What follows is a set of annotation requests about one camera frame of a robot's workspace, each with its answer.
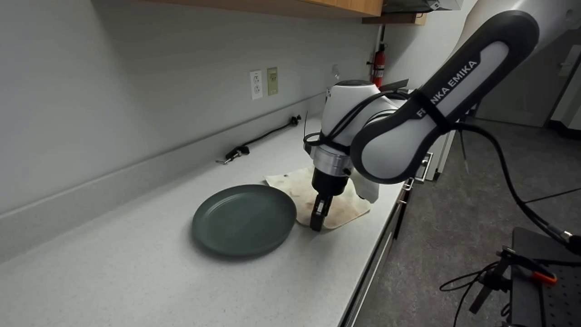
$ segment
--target plate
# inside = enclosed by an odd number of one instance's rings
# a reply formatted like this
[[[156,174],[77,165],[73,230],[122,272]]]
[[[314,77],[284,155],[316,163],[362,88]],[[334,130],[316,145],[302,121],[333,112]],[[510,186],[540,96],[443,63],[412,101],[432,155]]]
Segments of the plate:
[[[195,214],[195,239],[225,255],[260,255],[282,244],[296,217],[293,199],[267,185],[240,185],[207,197]]]

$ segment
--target gray floor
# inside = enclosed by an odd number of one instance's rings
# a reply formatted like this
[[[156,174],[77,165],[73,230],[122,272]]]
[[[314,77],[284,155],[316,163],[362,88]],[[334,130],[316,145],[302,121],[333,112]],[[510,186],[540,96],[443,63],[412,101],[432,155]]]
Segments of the gray floor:
[[[500,137],[525,199],[581,185],[581,141],[543,128],[478,123]],[[536,230],[514,205],[487,139],[474,134],[465,139],[469,168],[456,139],[445,174],[414,188],[402,237],[380,266],[358,327],[452,324],[460,294],[440,292],[440,283],[491,263],[496,250],[510,244],[512,226]],[[581,232],[581,192],[532,206]],[[478,315],[463,310],[458,324],[501,324],[507,301],[507,294],[492,294]]]

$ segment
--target wall outlet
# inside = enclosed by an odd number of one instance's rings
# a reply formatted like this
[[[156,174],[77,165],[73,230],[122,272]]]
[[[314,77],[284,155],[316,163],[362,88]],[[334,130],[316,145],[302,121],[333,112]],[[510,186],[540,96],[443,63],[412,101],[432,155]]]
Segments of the wall outlet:
[[[260,99],[265,96],[262,70],[251,70],[251,96],[253,99]]]
[[[267,90],[269,90],[269,96],[278,94],[278,66],[267,68]]]

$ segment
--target countertop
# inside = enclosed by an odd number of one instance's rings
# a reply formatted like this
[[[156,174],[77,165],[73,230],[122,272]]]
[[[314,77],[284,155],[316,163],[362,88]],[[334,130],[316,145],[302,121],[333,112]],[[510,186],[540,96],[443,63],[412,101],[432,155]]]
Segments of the countertop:
[[[0,264],[0,324],[338,324],[396,203],[382,185],[363,217],[333,232],[294,225],[254,259],[218,259],[191,239],[211,194],[311,166],[300,126],[229,165],[207,165]]]

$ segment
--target cabinet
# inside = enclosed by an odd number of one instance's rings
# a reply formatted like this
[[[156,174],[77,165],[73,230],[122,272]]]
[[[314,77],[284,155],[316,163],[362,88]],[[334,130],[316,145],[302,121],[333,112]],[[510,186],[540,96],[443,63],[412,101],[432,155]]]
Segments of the cabinet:
[[[380,16],[383,0],[153,0],[284,16]]]

